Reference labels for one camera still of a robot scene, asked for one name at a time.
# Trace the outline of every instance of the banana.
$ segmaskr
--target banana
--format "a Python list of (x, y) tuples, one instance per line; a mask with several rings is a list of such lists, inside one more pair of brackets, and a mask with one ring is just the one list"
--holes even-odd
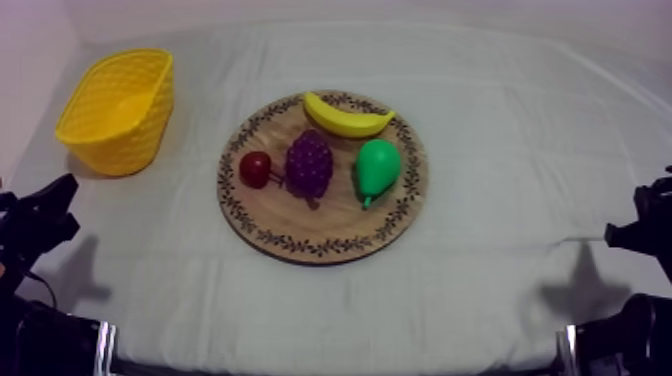
[(312, 92), (303, 97), (306, 112), (325, 130), (343, 137), (363, 138), (380, 133), (394, 117), (394, 111), (386, 115), (353, 114), (336, 109)]

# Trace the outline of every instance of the wooden plate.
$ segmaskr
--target wooden plate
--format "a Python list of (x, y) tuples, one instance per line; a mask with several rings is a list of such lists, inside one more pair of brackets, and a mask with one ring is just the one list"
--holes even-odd
[[(387, 113), (388, 107), (342, 91), (316, 92), (327, 103), (348, 112)], [(334, 157), (334, 174), (319, 208), (311, 210), (278, 184), (262, 189), (244, 185), (240, 159), (265, 151), (272, 170), (284, 175), (285, 154), (305, 130), (317, 128)], [(275, 101), (254, 113), (231, 137), (220, 160), (217, 194), (234, 230), (258, 250), (279, 259), (309, 265), (339, 264), (368, 256), (393, 242), (420, 212), (427, 190), (427, 161), (422, 143), (401, 116), (377, 136), (394, 143), (402, 155), (401, 176), (371, 207), (362, 210), (352, 180), (360, 147), (352, 140), (323, 132), (305, 113), (303, 95)]]

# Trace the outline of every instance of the red cherry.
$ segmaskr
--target red cherry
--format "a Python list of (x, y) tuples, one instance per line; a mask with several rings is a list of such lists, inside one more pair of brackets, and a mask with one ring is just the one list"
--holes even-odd
[(245, 154), (238, 166), (240, 179), (252, 188), (263, 188), (271, 175), (271, 157), (263, 151)]

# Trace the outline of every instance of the plastic basket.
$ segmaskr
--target plastic basket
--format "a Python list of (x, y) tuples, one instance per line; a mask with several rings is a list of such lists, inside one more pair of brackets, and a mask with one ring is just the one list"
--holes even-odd
[(149, 165), (173, 110), (173, 57), (136, 49), (97, 62), (56, 126), (56, 138), (94, 171), (122, 176)]

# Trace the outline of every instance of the white tablecloth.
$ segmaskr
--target white tablecloth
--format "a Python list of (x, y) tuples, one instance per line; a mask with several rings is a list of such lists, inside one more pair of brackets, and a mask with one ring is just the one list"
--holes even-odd
[[(86, 67), (135, 46), (174, 54), (175, 110), (150, 167), (102, 179), (68, 156), (53, 126)], [(257, 108), (322, 88), (371, 96), (407, 119), (430, 185), (389, 248), (308, 268), (235, 235), (216, 169)], [(671, 162), (672, 117), (645, 99), (566, 46), (479, 30), (314, 22), (185, 32), (74, 59), (12, 188), (78, 175), (82, 230), (35, 271), (64, 309), (119, 325), (121, 356), (276, 374), (541, 365), (564, 324), (617, 311), (631, 292), (672, 290), (654, 259), (600, 240), (606, 222), (635, 219), (635, 186)]]

